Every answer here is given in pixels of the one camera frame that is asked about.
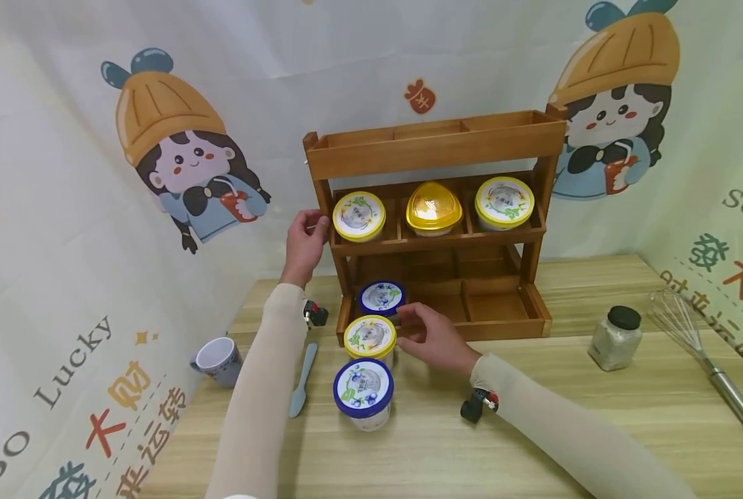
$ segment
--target spoon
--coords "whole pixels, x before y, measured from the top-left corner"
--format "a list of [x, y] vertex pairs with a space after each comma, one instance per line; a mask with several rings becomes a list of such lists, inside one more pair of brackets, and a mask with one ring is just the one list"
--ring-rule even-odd
[[302, 361], [302, 374], [299, 375], [299, 387], [291, 394], [291, 408], [288, 409], [288, 417], [297, 417], [305, 405], [305, 383], [313, 367], [313, 358], [317, 356], [318, 345], [311, 343], [305, 350], [305, 358]]

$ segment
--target black device on wrist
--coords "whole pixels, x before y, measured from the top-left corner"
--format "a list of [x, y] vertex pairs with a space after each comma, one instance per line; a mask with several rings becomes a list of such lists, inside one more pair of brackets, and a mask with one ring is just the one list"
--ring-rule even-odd
[[326, 318], [329, 317], [330, 313], [325, 308], [320, 308], [315, 301], [309, 299], [305, 300], [302, 315], [305, 317], [305, 322], [308, 322], [308, 327], [312, 325], [319, 327], [326, 324]]
[[496, 412], [499, 410], [499, 398], [492, 391], [475, 388], [471, 391], [471, 397], [460, 406], [460, 416], [472, 424], [477, 424], [482, 417], [483, 406]]

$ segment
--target mug handle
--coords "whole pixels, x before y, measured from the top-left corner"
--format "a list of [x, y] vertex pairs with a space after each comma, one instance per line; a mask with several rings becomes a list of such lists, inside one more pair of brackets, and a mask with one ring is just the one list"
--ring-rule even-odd
[[194, 369], [194, 371], [197, 371], [200, 374], [202, 373], [202, 369], [200, 369], [197, 365], [197, 356], [193, 356], [191, 360], [189, 361], [189, 366]]

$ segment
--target yellow knitted hat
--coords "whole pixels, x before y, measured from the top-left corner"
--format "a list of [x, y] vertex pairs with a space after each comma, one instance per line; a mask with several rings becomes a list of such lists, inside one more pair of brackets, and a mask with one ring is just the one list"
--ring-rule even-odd
[[592, 36], [572, 55], [549, 102], [575, 100], [625, 85], [671, 85], [679, 69], [679, 39], [659, 12], [631, 15]]
[[142, 71], [125, 80], [117, 104], [117, 132], [134, 168], [161, 140], [186, 130], [226, 133], [224, 121], [204, 96], [173, 74]]

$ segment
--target whisk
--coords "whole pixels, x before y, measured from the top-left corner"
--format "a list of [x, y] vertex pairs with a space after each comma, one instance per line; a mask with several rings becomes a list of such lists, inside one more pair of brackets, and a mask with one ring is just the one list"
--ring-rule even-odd
[[724, 398], [735, 416], [743, 423], [743, 395], [724, 373], [710, 360], [707, 351], [701, 345], [701, 335], [696, 322], [693, 321], [691, 305], [670, 289], [653, 291], [649, 295], [657, 324], [680, 345], [692, 352], [701, 361], [704, 372], [707, 373], [710, 383]]

